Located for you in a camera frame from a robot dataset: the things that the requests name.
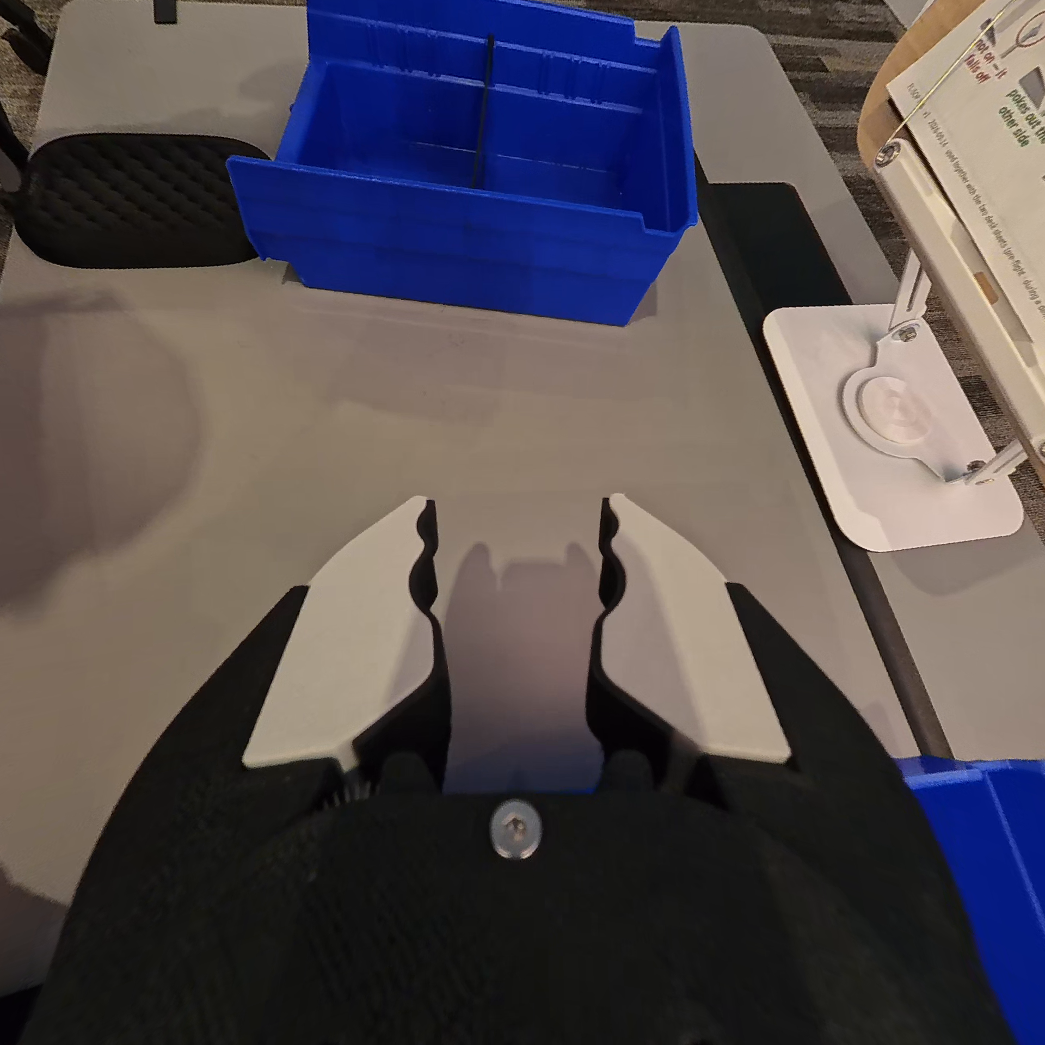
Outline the black chair base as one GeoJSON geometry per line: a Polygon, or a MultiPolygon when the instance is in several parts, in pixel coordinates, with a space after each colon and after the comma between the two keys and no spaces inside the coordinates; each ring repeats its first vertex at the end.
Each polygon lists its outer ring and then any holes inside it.
{"type": "Polygon", "coordinates": [[[46,76],[54,42],[36,18],[33,8],[24,1],[1,1],[1,19],[7,23],[2,40],[15,56],[34,74],[46,76]]]}

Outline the blue divided parts bin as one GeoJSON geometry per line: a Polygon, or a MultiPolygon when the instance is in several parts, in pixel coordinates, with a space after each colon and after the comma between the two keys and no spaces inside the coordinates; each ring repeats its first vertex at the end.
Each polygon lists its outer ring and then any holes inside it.
{"type": "Polygon", "coordinates": [[[624,326],[698,223],[673,26],[542,2],[308,2],[276,156],[228,171],[308,287],[624,326]],[[495,34],[480,190],[469,187],[495,34]]]}

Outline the wooden sign board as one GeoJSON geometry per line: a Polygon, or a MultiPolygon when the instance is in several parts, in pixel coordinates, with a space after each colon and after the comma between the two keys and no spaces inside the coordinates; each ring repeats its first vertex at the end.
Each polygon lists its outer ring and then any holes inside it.
{"type": "Polygon", "coordinates": [[[983,2],[932,2],[872,82],[858,150],[976,359],[1021,452],[1043,480],[1043,344],[1034,342],[895,109],[887,85],[983,2]]]}

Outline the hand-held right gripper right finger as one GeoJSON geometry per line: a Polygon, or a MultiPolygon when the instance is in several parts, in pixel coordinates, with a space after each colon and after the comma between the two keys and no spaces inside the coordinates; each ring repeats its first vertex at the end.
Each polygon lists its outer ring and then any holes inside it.
{"type": "Polygon", "coordinates": [[[638,754],[653,786],[704,757],[786,765],[791,748],[723,573],[623,493],[602,501],[586,724],[604,769],[638,754]]]}

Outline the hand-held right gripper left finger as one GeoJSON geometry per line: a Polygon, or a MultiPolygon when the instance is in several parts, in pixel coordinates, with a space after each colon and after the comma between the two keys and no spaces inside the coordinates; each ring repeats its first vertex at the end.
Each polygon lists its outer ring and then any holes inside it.
{"type": "Polygon", "coordinates": [[[407,500],[359,532],[307,585],[245,746],[245,768],[333,761],[375,780],[411,752],[441,788],[451,684],[440,624],[436,503],[407,500]]]}

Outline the dark bin divider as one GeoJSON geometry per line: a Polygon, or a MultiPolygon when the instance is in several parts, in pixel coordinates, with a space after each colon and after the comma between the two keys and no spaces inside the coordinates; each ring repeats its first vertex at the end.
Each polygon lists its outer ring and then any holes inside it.
{"type": "Polygon", "coordinates": [[[494,69],[494,59],[495,59],[495,34],[489,33],[486,39],[486,59],[485,59],[485,72],[483,78],[483,90],[480,102],[480,113],[478,114],[478,124],[477,124],[477,150],[474,166],[472,166],[472,175],[469,183],[469,187],[472,190],[480,190],[483,184],[484,169],[485,169],[485,143],[486,143],[486,132],[488,124],[488,114],[490,106],[490,95],[493,85],[493,69],[494,69]]]}

